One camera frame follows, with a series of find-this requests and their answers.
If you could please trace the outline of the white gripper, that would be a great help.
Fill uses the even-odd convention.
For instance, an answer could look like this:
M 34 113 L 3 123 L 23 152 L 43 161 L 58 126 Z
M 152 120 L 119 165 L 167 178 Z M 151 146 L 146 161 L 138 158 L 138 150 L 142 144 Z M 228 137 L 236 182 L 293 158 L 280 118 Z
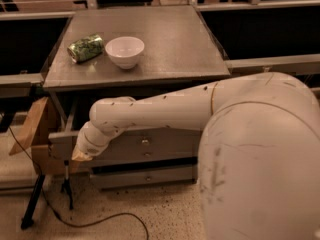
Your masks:
M 78 133 L 71 159 L 78 162 L 91 161 L 92 157 L 99 156 L 121 133 L 122 130 L 118 128 L 103 132 L 90 121 L 86 122 Z

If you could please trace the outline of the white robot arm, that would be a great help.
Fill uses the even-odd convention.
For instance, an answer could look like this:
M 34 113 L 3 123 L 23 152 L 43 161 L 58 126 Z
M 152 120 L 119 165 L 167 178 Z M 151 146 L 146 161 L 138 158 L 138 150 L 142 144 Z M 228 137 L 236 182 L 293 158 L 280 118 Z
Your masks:
M 133 127 L 201 131 L 207 240 L 319 240 L 320 107 L 298 79 L 269 72 L 141 100 L 101 99 L 73 160 L 92 160 Z

